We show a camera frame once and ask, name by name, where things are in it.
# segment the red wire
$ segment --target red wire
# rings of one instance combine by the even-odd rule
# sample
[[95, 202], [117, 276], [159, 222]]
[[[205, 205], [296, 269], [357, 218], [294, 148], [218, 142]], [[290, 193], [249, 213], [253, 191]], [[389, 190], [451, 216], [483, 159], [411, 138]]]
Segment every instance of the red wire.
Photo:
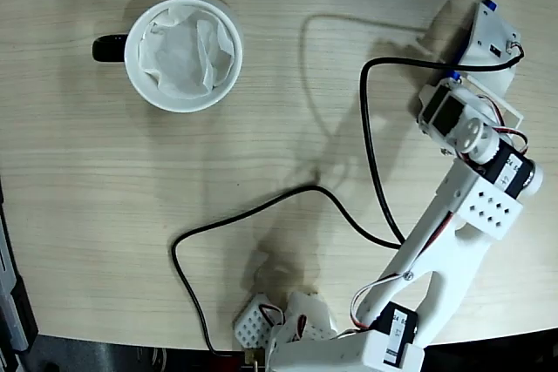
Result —
[[308, 317], [306, 315], [299, 315], [298, 321], [296, 322], [296, 333], [298, 334], [298, 339], [303, 338], [304, 328], [306, 327], [307, 320]]
[[504, 125], [504, 116], [502, 115], [502, 112], [498, 107], [498, 104], [496, 104], [496, 102], [494, 102], [488, 96], [486, 96], [485, 98], [487, 98], [490, 101], [490, 103], [493, 105], [494, 111], [496, 112], [496, 117], [498, 118], [498, 122], [500, 123], [500, 125]]
[[271, 309], [272, 311], [275, 311], [276, 313], [281, 314], [281, 316], [282, 316], [282, 324], [285, 323], [285, 313], [284, 313], [281, 309], [279, 309], [279, 308], [277, 308], [277, 307], [275, 307], [275, 306], [273, 306], [273, 305], [268, 305], [268, 304], [260, 304], [260, 305], [258, 306], [258, 308], [260, 309], [260, 312], [262, 313], [263, 318], [265, 318], [265, 321], [267, 321], [267, 322], [269, 323], [270, 326], [275, 326], [275, 323], [271, 320], [271, 318], [269, 317], [268, 313], [266, 313], [266, 312], [264, 311], [264, 309]]
[[523, 139], [523, 141], [525, 141], [525, 146], [523, 147], [524, 150], [521, 152], [521, 154], [525, 154], [527, 152], [528, 144], [529, 144], [529, 138], [523, 132], [514, 130], [513, 128], [506, 128], [506, 127], [496, 127], [496, 128], [494, 128], [494, 130], [496, 132], [500, 132], [500, 133], [504, 133], [504, 134], [513, 134], [513, 135], [517, 135], [517, 136], [521, 137], [521, 139]]
[[425, 246], [422, 247], [422, 250], [420, 250], [420, 253], [418, 253], [417, 257], [419, 257], [439, 237], [440, 234], [442, 234], [442, 232], [446, 229], [447, 225], [452, 220], [452, 218], [453, 218], [453, 213], [450, 213], [448, 211], [447, 215], [442, 220], [442, 222], [440, 223], [438, 228], [436, 228], [436, 231], [434, 231], [434, 233], [432, 233], [432, 235], [430, 236], [430, 238], [426, 242]]
[[525, 55], [525, 51], [523, 50], [523, 47], [521, 46], [520, 43], [511, 43], [511, 47], [512, 48], [517, 47], [520, 50], [520, 53]]
[[[447, 212], [446, 216], [444, 217], [444, 219], [442, 220], [442, 222], [440, 222], [438, 228], [436, 228], [436, 230], [434, 231], [434, 233], [432, 233], [432, 235], [430, 236], [430, 238], [428, 239], [428, 241], [426, 242], [425, 246], [422, 247], [422, 250], [420, 250], [420, 252], [417, 255], [417, 258], [429, 247], [432, 245], [432, 243], [444, 232], [444, 230], [446, 229], [447, 225], [449, 224], [449, 222], [452, 220], [453, 218], [453, 213], [451, 212]], [[392, 276], [397, 276], [397, 274], [389, 274], [387, 276], [385, 276], [382, 279], [378, 279], [377, 281], [383, 281], [385, 279], [391, 278]], [[363, 324], [362, 322], [358, 321], [356, 318], [351, 318], [352, 322], [355, 324], [355, 326], [359, 327], [359, 328], [364, 328], [364, 329], [368, 329], [370, 326], [367, 326], [365, 324]]]

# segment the white robotic arm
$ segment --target white robotic arm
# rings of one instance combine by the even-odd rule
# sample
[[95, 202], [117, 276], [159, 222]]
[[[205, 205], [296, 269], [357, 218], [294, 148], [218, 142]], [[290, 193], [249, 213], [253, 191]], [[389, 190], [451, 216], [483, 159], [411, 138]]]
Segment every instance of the white robotic arm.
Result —
[[[458, 64], [504, 64], [522, 52], [519, 32], [494, 10], [492, 2], [479, 5]], [[520, 193], [536, 193], [542, 183], [542, 170], [526, 157], [527, 137], [517, 131], [523, 117], [503, 99], [514, 72], [506, 66], [482, 75], [451, 71], [436, 86], [425, 86], [418, 126], [444, 154], [455, 156], [450, 171], [379, 279], [353, 298], [350, 316], [357, 329], [339, 335], [327, 306], [314, 295], [293, 293], [275, 326], [269, 318], [265, 323], [265, 310], [281, 310], [264, 295], [253, 299], [235, 335], [245, 347], [267, 348], [266, 370], [420, 371], [424, 348], [459, 308], [488, 248], [520, 215]], [[465, 80], [474, 86], [466, 87]], [[513, 135], [525, 145], [516, 148]], [[431, 282], [416, 312], [391, 302], [428, 273]]]

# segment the dark floor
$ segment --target dark floor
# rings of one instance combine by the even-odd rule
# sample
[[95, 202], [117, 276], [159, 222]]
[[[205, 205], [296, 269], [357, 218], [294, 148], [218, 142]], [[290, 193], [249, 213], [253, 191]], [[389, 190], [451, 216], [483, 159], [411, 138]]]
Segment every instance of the dark floor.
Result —
[[[431, 346], [423, 372], [558, 371], [558, 329], [482, 342]], [[23, 357], [27, 372], [236, 372], [242, 354], [214, 358], [196, 350], [135, 348], [40, 335]], [[48, 369], [55, 364], [59, 369]]]

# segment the white plastic part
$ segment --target white plastic part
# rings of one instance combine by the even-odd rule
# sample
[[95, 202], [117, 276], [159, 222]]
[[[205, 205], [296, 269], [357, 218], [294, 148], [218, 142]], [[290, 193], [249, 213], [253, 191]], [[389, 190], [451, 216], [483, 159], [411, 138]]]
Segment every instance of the white plastic part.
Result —
[[484, 125], [477, 145], [469, 152], [469, 159], [485, 165], [494, 158], [500, 149], [500, 136], [492, 128]]
[[[479, 3], [469, 44], [459, 64], [504, 64], [520, 54], [517, 48], [509, 49], [511, 42], [520, 43], [521, 34], [495, 11]], [[470, 72], [466, 78], [482, 91], [490, 91], [493, 95], [504, 98], [514, 80], [515, 68], [516, 65], [501, 71]]]
[[500, 136], [480, 119], [470, 119], [457, 135], [455, 149], [468, 154], [469, 159], [480, 165], [488, 163], [500, 148]]
[[483, 131], [484, 124], [480, 122], [480, 119], [469, 119], [461, 131], [458, 132], [455, 149], [463, 153], [471, 152], [480, 142]]
[[279, 348], [286, 344], [295, 344], [293, 337], [296, 335], [300, 315], [306, 315], [307, 320], [299, 342], [328, 341], [338, 334], [333, 314], [319, 295], [295, 291], [289, 296], [285, 323], [271, 329], [269, 344], [266, 347], [266, 370], [272, 370], [269, 368], [269, 362]]
[[290, 294], [285, 315], [298, 318], [302, 314], [307, 317], [303, 338], [322, 340], [337, 335], [333, 314], [318, 294], [308, 295], [298, 291]]
[[259, 309], [270, 304], [265, 294], [256, 294], [235, 322], [235, 337], [243, 348], [266, 348], [271, 327]]
[[520, 202], [460, 160], [453, 162], [436, 194], [449, 211], [496, 240], [504, 238], [523, 210]]
[[[423, 119], [423, 112], [432, 100], [435, 92], [440, 87], [447, 87], [450, 89], [450, 91], [448, 92], [446, 98], [439, 104], [438, 110], [433, 114], [430, 122], [426, 123]], [[494, 95], [491, 95], [489, 92], [486, 92], [486, 95], [497, 102], [501, 110], [506, 110], [506, 112], [509, 112], [504, 114], [504, 119], [506, 120], [506, 122], [512, 122], [513, 120], [513, 123], [510, 125], [507, 124], [507, 126], [517, 129], [521, 121], [523, 120], [523, 115], [517, 112], [510, 104], [508, 104], [503, 99], [497, 98]], [[476, 118], [484, 125], [500, 125], [500, 123], [495, 120], [493, 115], [493, 108], [490, 106], [488, 101], [480, 98], [478, 95], [474, 94], [472, 91], [453, 79], [442, 79], [437, 86], [424, 86], [423, 89], [420, 91], [418, 97], [423, 105], [423, 111], [421, 111], [418, 116], [418, 127], [422, 132], [428, 134], [434, 141], [436, 141], [443, 149], [449, 152], [452, 152], [454, 148], [457, 149], [457, 151], [459, 152], [464, 152], [463, 150], [465, 149], [472, 150], [474, 148], [464, 147], [463, 144], [461, 146], [458, 145], [459, 136], [461, 135], [463, 130], [466, 130], [466, 125], [470, 120]], [[439, 112], [441, 112], [444, 103], [450, 97], [463, 104], [463, 110], [461, 111], [461, 115], [459, 117], [457, 125], [444, 136], [438, 131], [438, 129], [436, 129], [436, 127], [434, 126], [434, 121], [436, 120], [436, 117], [438, 117]]]
[[389, 336], [377, 330], [321, 342], [278, 347], [269, 361], [274, 372], [419, 372], [425, 352], [407, 344], [399, 368], [384, 363]]
[[[455, 159], [436, 197], [379, 276], [409, 273], [406, 279], [373, 287], [358, 307], [357, 318], [372, 324], [397, 292], [432, 272], [426, 297], [417, 309], [420, 321], [413, 343], [425, 348], [458, 309], [488, 248], [503, 238], [521, 209], [519, 202]], [[453, 213], [452, 219], [421, 253], [448, 212]]]
[[525, 189], [521, 191], [521, 196], [533, 196], [537, 192], [539, 192], [539, 189], [541, 189], [542, 181], [544, 179], [544, 171], [542, 170], [541, 166], [537, 165], [534, 162], [533, 164], [534, 171], [532, 174], [532, 178], [531, 180], [529, 180], [527, 186], [525, 186]]

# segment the wire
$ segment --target wire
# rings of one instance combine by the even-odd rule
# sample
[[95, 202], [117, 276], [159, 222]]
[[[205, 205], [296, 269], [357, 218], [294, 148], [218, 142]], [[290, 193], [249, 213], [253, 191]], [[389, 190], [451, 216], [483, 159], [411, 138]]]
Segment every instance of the wire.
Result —
[[162, 351], [163, 351], [163, 363], [160, 365], [160, 372], [165, 372], [165, 369], [167, 369], [167, 350], [163, 348]]
[[[376, 194], [378, 196], [378, 202], [382, 208], [382, 212], [384, 213], [384, 216], [386, 218], [386, 221], [388, 222], [388, 225], [390, 225], [391, 230], [394, 232], [394, 234], [396, 235], [396, 237], [398, 238], [398, 240], [403, 243], [405, 241], [405, 238], [403, 237], [403, 234], [401, 234], [401, 232], [399, 231], [397, 224], [395, 223], [395, 220], [393, 219], [393, 217], [391, 216], [391, 211], [390, 208], [387, 205], [387, 201], [385, 199], [384, 196], [384, 191], [381, 185], [381, 180], [379, 177], [379, 172], [378, 172], [378, 166], [376, 164], [376, 157], [374, 155], [374, 149], [373, 149], [373, 144], [372, 144], [372, 136], [371, 136], [371, 128], [370, 128], [370, 116], [369, 116], [369, 110], [368, 110], [368, 98], [367, 98], [367, 83], [368, 83], [368, 72], [370, 71], [370, 69], [375, 66], [375, 65], [380, 65], [380, 64], [403, 64], [403, 65], [410, 65], [410, 66], [415, 66], [415, 67], [423, 67], [426, 69], [433, 69], [433, 70], [455, 70], [455, 71], [500, 71], [500, 70], [505, 70], [506, 68], [512, 67], [513, 65], [516, 65], [517, 63], [519, 63], [523, 57], [525, 57], [524, 51], [520, 46], [520, 55], [517, 57], [512, 58], [510, 61], [508, 61], [507, 63], [504, 64], [498, 64], [498, 65], [485, 65], [485, 66], [474, 66], [474, 65], [458, 65], [458, 64], [443, 64], [443, 63], [435, 63], [435, 62], [429, 62], [429, 61], [423, 61], [423, 60], [415, 60], [415, 59], [411, 59], [411, 58], [401, 58], [401, 57], [381, 57], [381, 58], [375, 58], [371, 61], [369, 61], [368, 63], [366, 63], [361, 71], [361, 76], [360, 76], [360, 105], [361, 105], [361, 115], [362, 115], [362, 122], [363, 122], [363, 133], [364, 133], [364, 144], [366, 147], [366, 155], [368, 158], [368, 163], [369, 163], [369, 167], [371, 170], [371, 176], [372, 176], [372, 182], [374, 184], [374, 188], [376, 190]], [[192, 303], [194, 304], [194, 308], [195, 311], [198, 315], [198, 318], [200, 320], [200, 326], [201, 326], [201, 331], [203, 333], [203, 338], [204, 341], [206, 343], [206, 345], [208, 346], [208, 350], [209, 352], [211, 352], [213, 355], [217, 355], [217, 356], [225, 356], [225, 357], [230, 357], [231, 355], [229, 354], [222, 354], [217, 352], [214, 347], [213, 344], [211, 343], [211, 338], [209, 336], [209, 331], [208, 331], [208, 323], [206, 321], [206, 317], [203, 313], [203, 309], [201, 308], [201, 304], [200, 301], [198, 300], [194, 289], [192, 288], [192, 285], [190, 285], [190, 282], [188, 281], [187, 277], [184, 274], [184, 271], [182, 270], [181, 266], [180, 266], [180, 262], [178, 260], [178, 253], [177, 253], [177, 249], [178, 249], [178, 245], [184, 241], [185, 239], [192, 237], [196, 234], [199, 233], [204, 233], [206, 231], [210, 231], [219, 227], [224, 227], [227, 226], [229, 224], [233, 224], [236, 221], [240, 221], [240, 220], [245, 220], [248, 217], [251, 217], [252, 215], [256, 215], [257, 213], [260, 213], [261, 211], [275, 205], [278, 204], [292, 196], [296, 196], [300, 193], [305, 193], [305, 192], [309, 192], [309, 191], [314, 191], [314, 192], [319, 192], [323, 195], [325, 195], [331, 202], [333, 202], [333, 204], [337, 207], [337, 209], [339, 210], [339, 212], [344, 216], [344, 218], [347, 220], [347, 222], [350, 224], [351, 227], [353, 227], [355, 229], [355, 231], [357, 233], [359, 233], [361, 236], [363, 236], [365, 239], [367, 239], [368, 241], [374, 243], [374, 244], [378, 244], [379, 246], [383, 246], [383, 247], [387, 247], [387, 248], [393, 248], [393, 249], [399, 249], [401, 246], [399, 244], [396, 243], [391, 243], [389, 241], [386, 240], [382, 240], [379, 239], [378, 237], [368, 233], [366, 230], [364, 230], [361, 226], [358, 225], [358, 223], [350, 216], [350, 214], [347, 212], [347, 210], [344, 208], [343, 204], [341, 204], [341, 202], [335, 197], [335, 195], [333, 193], [331, 193], [330, 191], [328, 191], [327, 189], [318, 186], [318, 185], [306, 185], [306, 186], [299, 186], [299, 187], [295, 187], [293, 189], [288, 190], [285, 193], [280, 194], [279, 196], [273, 198], [272, 200], [268, 200], [267, 202], [249, 209], [248, 211], [245, 211], [243, 213], [239, 213], [233, 217], [230, 218], [226, 218], [225, 220], [221, 220], [221, 221], [216, 221], [213, 222], [211, 224], [202, 226], [202, 227], [197, 227], [193, 230], [190, 230], [188, 232], [185, 232], [183, 234], [180, 234], [172, 243], [171, 248], [170, 248], [170, 254], [171, 254], [171, 260], [174, 266], [174, 269], [176, 270], [176, 273], [179, 275], [180, 280], [182, 282], [182, 284], [184, 285], [184, 288], [187, 290], [188, 295], [190, 296], [190, 298], [192, 299]]]
[[401, 64], [410, 65], [412, 67], [423, 67], [433, 70], [454, 70], [454, 71], [467, 71], [467, 72], [489, 72], [501, 71], [513, 67], [518, 64], [525, 57], [525, 51], [520, 48], [520, 54], [506, 63], [497, 65], [462, 65], [462, 64], [446, 64], [437, 63], [433, 61], [416, 60], [413, 58], [402, 57], [381, 57], [373, 58], [366, 63], [360, 73], [360, 112], [363, 123], [364, 146], [366, 147], [366, 156], [368, 158], [368, 166], [372, 176], [372, 184], [376, 190], [378, 197], [378, 204], [382, 209], [385, 221], [387, 222], [393, 234], [400, 243], [405, 242], [405, 237], [399, 230], [393, 216], [391, 215], [390, 207], [385, 199], [384, 188], [382, 187], [382, 180], [378, 171], [378, 164], [376, 163], [376, 156], [374, 154], [374, 145], [372, 144], [372, 131], [370, 128], [370, 115], [368, 109], [368, 73], [374, 66], [381, 64]]
[[377, 281], [373, 281], [372, 283], [364, 285], [363, 287], [358, 289], [358, 291], [353, 295], [352, 300], [350, 301], [350, 310], [349, 310], [350, 319], [352, 320], [352, 322], [355, 326], [357, 326], [358, 328], [361, 328], [361, 329], [368, 329], [368, 327], [369, 327], [369, 326], [366, 326], [365, 324], [363, 324], [362, 322], [360, 322], [357, 319], [357, 301], [358, 301], [358, 299], [366, 291], [371, 290], [373, 287], [375, 287], [377, 285], [382, 285], [383, 283], [395, 281], [396, 279], [399, 279], [401, 277], [403, 277], [402, 274], [389, 274], [382, 279], [378, 279]]
[[523, 47], [517, 41], [513, 41], [512, 43], [510, 43], [509, 48], [507, 49], [507, 51], [510, 52], [511, 49], [514, 48], [514, 47], [517, 48], [520, 51], [520, 54], [525, 55], [525, 51], [523, 50]]
[[284, 324], [285, 323], [285, 313], [282, 311], [282, 309], [280, 309], [279, 307], [272, 305], [272, 304], [260, 304], [258, 306], [258, 308], [260, 309], [260, 312], [263, 315], [263, 318], [265, 319], [265, 321], [271, 326], [275, 326], [275, 322], [271, 319], [271, 317], [269, 317], [268, 313], [265, 311], [266, 309], [270, 309], [272, 311], [275, 311], [277, 313], [279, 313], [281, 315], [281, 322], [279, 324]]
[[342, 339], [348, 335], [356, 335], [358, 333], [362, 333], [363, 330], [359, 328], [348, 328], [345, 331], [339, 333], [335, 337], [332, 337], [330, 340]]
[[518, 151], [521, 154], [525, 154], [527, 152], [529, 148], [529, 138], [525, 135], [525, 133], [506, 126], [494, 126], [493, 129], [500, 134], [517, 135], [518, 137], [521, 137], [521, 139], [525, 142], [525, 145]]
[[200, 301], [198, 300], [198, 298], [195, 294], [195, 291], [192, 288], [192, 285], [190, 285], [190, 282], [188, 281], [188, 279], [184, 275], [184, 272], [182, 271], [182, 268], [180, 267], [180, 262], [178, 260], [178, 254], [177, 254], [178, 245], [182, 241], [184, 241], [185, 239], [187, 239], [189, 237], [192, 237], [196, 234], [204, 233], [206, 231], [213, 230], [213, 229], [216, 229], [216, 228], [219, 228], [219, 227], [224, 227], [224, 226], [227, 226], [229, 224], [233, 224], [236, 221], [245, 220], [246, 218], [251, 217], [252, 215], [256, 215], [257, 213], [260, 213], [261, 211], [263, 211], [263, 210], [265, 210], [265, 209], [267, 209], [267, 208], [269, 208], [269, 207], [271, 207], [275, 204], [278, 204], [279, 202], [282, 202], [282, 201], [284, 201], [284, 200], [286, 200], [286, 199], [288, 199], [292, 196], [298, 195], [300, 193], [310, 192], [310, 191], [319, 192], [319, 193], [325, 195], [329, 200], [331, 200], [331, 202], [333, 202], [333, 204], [337, 207], [339, 212], [344, 216], [344, 218], [347, 220], [347, 222], [350, 224], [350, 226], [353, 227], [355, 229], [355, 231], [357, 231], [357, 233], [362, 235], [365, 239], [371, 241], [374, 244], [378, 244], [379, 246], [383, 246], [383, 247], [394, 248], [394, 249], [397, 249], [397, 248], [400, 247], [399, 244], [390, 243], [389, 241], [379, 239], [378, 237], [375, 237], [372, 234], [366, 232], [349, 215], [347, 210], [344, 208], [344, 206], [341, 204], [341, 202], [336, 198], [336, 196], [333, 193], [331, 193], [327, 189], [325, 189], [321, 186], [318, 186], [318, 185], [306, 185], [306, 186], [295, 187], [294, 189], [290, 189], [287, 192], [282, 193], [279, 196], [273, 198], [272, 200], [268, 200], [267, 202], [255, 207], [255, 208], [252, 208], [248, 211], [245, 211], [243, 213], [239, 213], [239, 214], [237, 214], [233, 217], [230, 217], [230, 218], [226, 218], [225, 220], [217, 221], [217, 222], [208, 224], [208, 225], [203, 226], [203, 227], [195, 228], [194, 230], [191, 230], [191, 231], [188, 231], [186, 233], [183, 233], [183, 234], [179, 235], [173, 241], [173, 244], [171, 245], [171, 259], [172, 259], [172, 262], [173, 262], [173, 265], [174, 265], [174, 269], [176, 270], [176, 272], [180, 276], [180, 280], [182, 281], [182, 284], [184, 285], [188, 294], [190, 295], [190, 298], [192, 299], [192, 303], [194, 304], [194, 308], [195, 308], [196, 313], [197, 313], [197, 315], [200, 319], [200, 325], [201, 325], [201, 331], [203, 333], [203, 338], [205, 340], [206, 345], [208, 346], [208, 350], [213, 355], [229, 356], [229, 355], [224, 355], [224, 354], [218, 353], [214, 349], [213, 344], [211, 343], [211, 339], [209, 337], [209, 331], [208, 331], [208, 324], [207, 324], [207, 321], [206, 321], [206, 317], [203, 314], [203, 309], [201, 308]]
[[[420, 255], [429, 246], [431, 246], [432, 243], [444, 232], [444, 230], [446, 229], [447, 225], [452, 220], [452, 218], [453, 218], [453, 213], [448, 211], [446, 216], [444, 217], [444, 219], [436, 227], [436, 230], [434, 230], [434, 233], [432, 233], [432, 235], [428, 238], [428, 240], [426, 241], [425, 245], [422, 247], [420, 252], [418, 252], [417, 257], [415, 257], [415, 259], [412, 261], [411, 265], [406, 270], [406, 272], [411, 272], [412, 271], [412, 268], [414, 267], [414, 264], [419, 259]], [[358, 291], [353, 295], [352, 300], [350, 300], [350, 310], [349, 310], [349, 312], [350, 312], [350, 319], [352, 320], [353, 324], [355, 326], [357, 326], [358, 328], [360, 328], [361, 330], [363, 330], [363, 329], [367, 330], [367, 329], [370, 328], [370, 325], [367, 326], [366, 324], [363, 324], [357, 318], [357, 302], [358, 302], [358, 299], [365, 292], [370, 291], [373, 287], [375, 287], [377, 285], [382, 285], [382, 284], [387, 283], [387, 282], [395, 281], [396, 279], [400, 279], [403, 276], [404, 276], [404, 274], [388, 274], [384, 278], [378, 279], [377, 281], [369, 283], [368, 285], [364, 285], [363, 287], [358, 289]]]
[[494, 122], [496, 122], [496, 124], [499, 125], [504, 125], [505, 124], [504, 116], [502, 115], [502, 111], [500, 110], [498, 104], [496, 104], [496, 102], [492, 98], [489, 98], [488, 96], [485, 95], [477, 95], [477, 96], [478, 98], [484, 99], [488, 103], [490, 103], [490, 107], [492, 108], [494, 116], [496, 117], [496, 120]]
[[298, 337], [298, 340], [302, 340], [303, 338], [303, 333], [304, 333], [304, 329], [306, 328], [307, 320], [308, 317], [304, 314], [300, 314], [298, 316], [298, 320], [296, 321], [296, 335]]

